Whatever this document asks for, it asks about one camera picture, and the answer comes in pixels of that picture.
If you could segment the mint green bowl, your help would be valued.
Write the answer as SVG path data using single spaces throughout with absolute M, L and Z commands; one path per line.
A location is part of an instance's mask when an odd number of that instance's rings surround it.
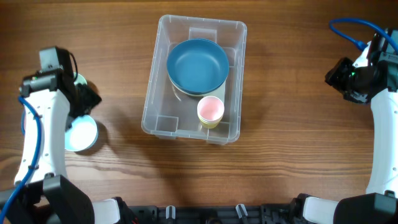
M 87 81 L 84 78 L 84 76 L 82 76 L 81 74 L 75 72 L 74 73 L 74 85 L 77 85 L 77 84 L 86 85 Z

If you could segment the light blue bowl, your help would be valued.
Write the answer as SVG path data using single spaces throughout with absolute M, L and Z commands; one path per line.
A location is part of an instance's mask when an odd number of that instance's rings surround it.
M 77 117 L 65 133 L 65 149 L 80 152 L 89 149 L 98 138 L 96 121 L 90 115 Z

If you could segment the cream bowl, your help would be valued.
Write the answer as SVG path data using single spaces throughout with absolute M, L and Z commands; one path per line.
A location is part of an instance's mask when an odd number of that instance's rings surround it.
M 189 93 L 189 92 L 187 92 L 187 91 L 183 91 L 182 89 L 180 89 L 174 82 L 172 82 L 172 85 L 173 85 L 174 88 L 176 88 L 177 90 L 179 90 L 179 91 L 181 91 L 182 93 L 184 93 L 184 94 L 186 94 L 186 95 L 189 95 L 189 96 L 214 96 L 214 95 L 213 95 L 214 90 L 211 91 L 211 92 L 209 92 L 209 93 L 201 93 L 201 94 L 199 94 L 199 93 Z

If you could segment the clear plastic storage container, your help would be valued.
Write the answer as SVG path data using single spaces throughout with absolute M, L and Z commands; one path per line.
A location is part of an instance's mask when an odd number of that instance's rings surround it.
M 202 139 L 211 144 L 235 142 L 241 130 L 244 60 L 247 27 L 241 21 L 164 15 L 159 20 L 141 127 L 158 138 Z M 221 122 L 204 128 L 197 116 L 200 96 L 189 96 L 174 88 L 168 78 L 167 57 L 179 43 L 208 39 L 226 52 L 229 78 L 226 80 Z

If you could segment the dark blue bowl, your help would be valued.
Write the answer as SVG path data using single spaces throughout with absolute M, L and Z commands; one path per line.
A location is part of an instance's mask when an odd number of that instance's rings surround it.
M 229 75 L 211 77 L 209 75 L 194 75 L 194 76 L 172 76 L 168 74 L 169 80 L 174 82 L 180 89 L 189 93 L 209 93 L 217 89 L 223 82 L 225 82 Z
M 172 76 L 227 76 L 229 60 L 226 52 L 207 39 L 190 39 L 176 45 L 167 57 L 167 72 Z

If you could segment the cream cup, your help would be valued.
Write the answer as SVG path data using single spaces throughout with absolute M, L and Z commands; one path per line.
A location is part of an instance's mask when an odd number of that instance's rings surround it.
M 208 125 L 211 125 L 211 124 L 218 124 L 221 120 L 222 120 L 222 116 L 220 116 L 219 118 L 217 118 L 217 119 L 205 119 L 204 117 L 202 117 L 201 115 L 199 115 L 199 120 L 202 122 L 202 123 L 205 123 L 205 124 L 208 124 Z

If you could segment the yellow cup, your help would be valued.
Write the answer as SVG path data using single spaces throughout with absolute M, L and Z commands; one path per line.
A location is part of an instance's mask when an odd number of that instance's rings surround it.
M 202 125 L 204 128 L 207 128 L 207 129 L 213 129 L 213 128 L 217 127 L 218 124 L 211 124 L 211 125 L 208 125 L 208 124 L 205 124 L 205 123 L 202 123 L 202 122 L 201 122 L 201 125 Z

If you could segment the small pink cup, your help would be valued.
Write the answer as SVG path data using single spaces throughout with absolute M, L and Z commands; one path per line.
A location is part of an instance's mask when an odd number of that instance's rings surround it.
M 224 103 L 215 96 L 203 97 L 198 102 L 197 114 L 205 119 L 217 119 L 224 115 Z

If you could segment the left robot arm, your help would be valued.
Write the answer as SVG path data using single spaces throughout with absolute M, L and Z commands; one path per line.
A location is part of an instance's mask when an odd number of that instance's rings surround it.
M 101 97 L 76 83 L 75 57 L 54 46 L 40 50 L 40 70 L 24 77 L 24 147 L 14 188 L 1 192 L 1 220 L 11 223 L 122 223 L 118 198 L 92 202 L 67 179 L 65 133 L 90 114 Z

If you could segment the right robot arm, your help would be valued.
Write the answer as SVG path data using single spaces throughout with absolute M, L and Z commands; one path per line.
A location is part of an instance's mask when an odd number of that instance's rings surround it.
M 397 29 L 375 34 L 361 55 L 341 58 L 326 74 L 327 84 L 347 101 L 369 105 L 374 147 L 363 195 L 339 201 L 301 194 L 290 219 L 302 223 L 397 223 Z

